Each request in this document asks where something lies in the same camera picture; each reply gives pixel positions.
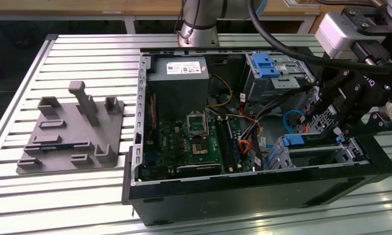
gray plastic holder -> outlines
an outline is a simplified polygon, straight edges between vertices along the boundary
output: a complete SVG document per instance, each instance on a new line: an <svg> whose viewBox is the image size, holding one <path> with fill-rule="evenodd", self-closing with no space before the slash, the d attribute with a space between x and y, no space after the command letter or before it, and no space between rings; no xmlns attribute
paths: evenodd
<svg viewBox="0 0 392 235"><path fill-rule="evenodd" d="M60 103L42 97L37 119L17 174L76 171L117 165L124 103L108 96L94 102L82 81L72 81L68 91L78 103Z"/></svg>

yellow wire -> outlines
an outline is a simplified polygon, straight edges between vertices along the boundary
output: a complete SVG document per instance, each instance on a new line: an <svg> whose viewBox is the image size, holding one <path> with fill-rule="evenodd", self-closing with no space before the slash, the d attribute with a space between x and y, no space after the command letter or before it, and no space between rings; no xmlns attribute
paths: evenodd
<svg viewBox="0 0 392 235"><path fill-rule="evenodd" d="M248 117L245 114L243 114L241 111L240 111L240 114L241 114L241 115L243 115L249 121L252 121L252 122L255 121L251 117ZM257 135L260 135L263 130L261 130L261 125L260 125L259 122L257 122L257 126L259 126L259 134L257 134Z"/></svg>
<svg viewBox="0 0 392 235"><path fill-rule="evenodd" d="M207 105L207 107L221 107L221 106L227 105L231 102L231 100L232 100L232 89L231 89L228 83L224 81L224 79L219 75L212 74L212 76L216 77L217 79L220 79L220 81L227 86L227 88L229 90L229 97L228 97L228 100L224 103L221 103L221 104L209 104L209 105Z"/></svg>
<svg viewBox="0 0 392 235"><path fill-rule="evenodd" d="M244 118L243 115L236 115L236 114L219 114L216 111L213 111L212 109L209 109L209 111L212 113L215 113L217 116L232 116L232 117L239 117L239 118Z"/></svg>

motherboard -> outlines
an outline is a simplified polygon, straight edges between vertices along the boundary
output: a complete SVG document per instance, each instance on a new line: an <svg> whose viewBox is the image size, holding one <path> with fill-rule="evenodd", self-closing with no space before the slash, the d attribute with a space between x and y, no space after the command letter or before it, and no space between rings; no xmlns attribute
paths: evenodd
<svg viewBox="0 0 392 235"><path fill-rule="evenodd" d="M160 121L157 129L156 141L145 146L142 181L251 171L251 160L237 148L236 118L189 114L185 119Z"/></svg>

power supply label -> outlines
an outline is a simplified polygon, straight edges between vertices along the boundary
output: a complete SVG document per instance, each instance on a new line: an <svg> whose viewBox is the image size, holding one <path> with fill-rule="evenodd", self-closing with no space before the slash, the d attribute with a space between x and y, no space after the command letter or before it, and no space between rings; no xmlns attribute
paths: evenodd
<svg viewBox="0 0 392 235"><path fill-rule="evenodd" d="M166 74L201 73L199 61L193 62L169 62L166 64Z"/></svg>

white label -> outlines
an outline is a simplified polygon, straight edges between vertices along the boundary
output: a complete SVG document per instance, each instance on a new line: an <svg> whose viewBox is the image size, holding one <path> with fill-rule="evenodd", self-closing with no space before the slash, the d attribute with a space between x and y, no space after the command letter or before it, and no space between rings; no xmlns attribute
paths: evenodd
<svg viewBox="0 0 392 235"><path fill-rule="evenodd" d="M257 164L257 166L261 166L261 160L260 160L260 158L255 157L255 163Z"/></svg>
<svg viewBox="0 0 392 235"><path fill-rule="evenodd" d="M104 14L121 14L121 11L102 11Z"/></svg>
<svg viewBox="0 0 392 235"><path fill-rule="evenodd" d="M283 65L283 66L276 66L276 70L287 70L287 67Z"/></svg>
<svg viewBox="0 0 392 235"><path fill-rule="evenodd" d="M260 146L265 147L265 137L260 137Z"/></svg>
<svg viewBox="0 0 392 235"><path fill-rule="evenodd" d="M245 94L240 93L240 101L245 103Z"/></svg>
<svg viewBox="0 0 392 235"><path fill-rule="evenodd" d="M169 62L166 64L166 74L201 73L200 63L195 62Z"/></svg>

